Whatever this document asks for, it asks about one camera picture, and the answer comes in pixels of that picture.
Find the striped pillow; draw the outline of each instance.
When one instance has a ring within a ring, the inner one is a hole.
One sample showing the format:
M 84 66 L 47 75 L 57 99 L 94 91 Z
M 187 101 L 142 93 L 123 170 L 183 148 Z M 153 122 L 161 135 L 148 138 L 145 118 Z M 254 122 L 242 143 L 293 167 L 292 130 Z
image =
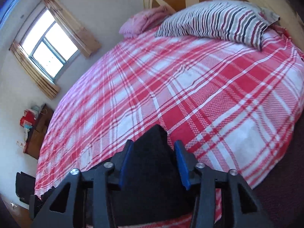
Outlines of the striped pillow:
M 255 4 L 211 0 L 183 9 L 163 21 L 156 37 L 192 35 L 243 43 L 261 50 L 265 29 L 279 16 Z

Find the bedspread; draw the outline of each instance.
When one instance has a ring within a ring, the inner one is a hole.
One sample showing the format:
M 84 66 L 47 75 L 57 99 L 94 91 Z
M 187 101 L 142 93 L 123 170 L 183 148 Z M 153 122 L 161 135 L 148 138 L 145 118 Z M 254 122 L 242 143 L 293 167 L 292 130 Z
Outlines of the bedspread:
M 235 168 L 253 188 L 284 156 L 303 109 L 304 64 L 285 36 L 268 30 L 262 52 L 218 39 L 119 43 L 60 101 L 38 160 L 37 195 L 135 141 L 155 124 L 200 162 Z M 221 215 L 216 193 L 216 218 Z M 191 216 L 149 227 L 188 227 Z

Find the wall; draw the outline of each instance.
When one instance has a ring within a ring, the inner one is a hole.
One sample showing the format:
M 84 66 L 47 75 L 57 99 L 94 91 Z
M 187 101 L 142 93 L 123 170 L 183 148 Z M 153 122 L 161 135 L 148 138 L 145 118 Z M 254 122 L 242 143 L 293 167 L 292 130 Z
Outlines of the wall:
M 117 44 L 121 25 L 143 9 L 143 0 L 60 0 L 67 9 L 101 42 L 102 48 L 89 59 L 78 56 L 57 81 L 61 91 L 49 100 L 8 51 L 19 28 L 40 0 L 21 0 L 0 31 L 0 193 L 15 203 L 16 172 L 35 175 L 37 160 L 22 153 L 16 142 L 23 138 L 19 120 L 32 104 L 49 104 L 56 108 L 61 98 L 104 53 Z

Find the window pane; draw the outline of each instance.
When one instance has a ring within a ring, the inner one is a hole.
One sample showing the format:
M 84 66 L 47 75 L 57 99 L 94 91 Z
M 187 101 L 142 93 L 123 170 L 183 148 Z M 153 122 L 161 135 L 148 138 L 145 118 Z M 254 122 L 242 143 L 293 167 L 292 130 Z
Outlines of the window pane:
M 39 39 L 54 21 L 54 17 L 48 10 L 39 18 L 22 44 L 23 49 L 28 55 L 32 52 Z
M 77 47 L 57 23 L 52 26 L 45 37 L 66 61 L 77 51 Z
M 40 43 L 37 50 L 33 54 L 33 57 L 53 78 L 63 67 L 63 64 L 57 59 L 57 57 L 55 57 L 55 55 L 43 42 Z

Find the metal screw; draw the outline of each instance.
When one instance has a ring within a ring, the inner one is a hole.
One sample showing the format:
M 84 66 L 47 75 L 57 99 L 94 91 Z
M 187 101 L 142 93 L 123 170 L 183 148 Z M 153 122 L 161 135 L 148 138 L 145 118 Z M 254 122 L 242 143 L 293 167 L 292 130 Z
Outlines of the metal screw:
M 105 162 L 105 163 L 103 164 L 103 166 L 104 166 L 105 168 L 112 168 L 112 167 L 114 166 L 114 164 L 113 164 L 112 162 Z
M 72 174 L 72 175 L 77 175 L 77 174 L 79 174 L 79 172 L 80 172 L 80 170 L 78 170 L 78 169 L 72 169 L 71 171 L 70 171 L 70 173 Z
M 238 171 L 236 169 L 230 169 L 229 174 L 236 176 L 238 174 Z
M 202 169 L 205 168 L 206 165 L 204 163 L 197 163 L 195 166 L 199 169 Z

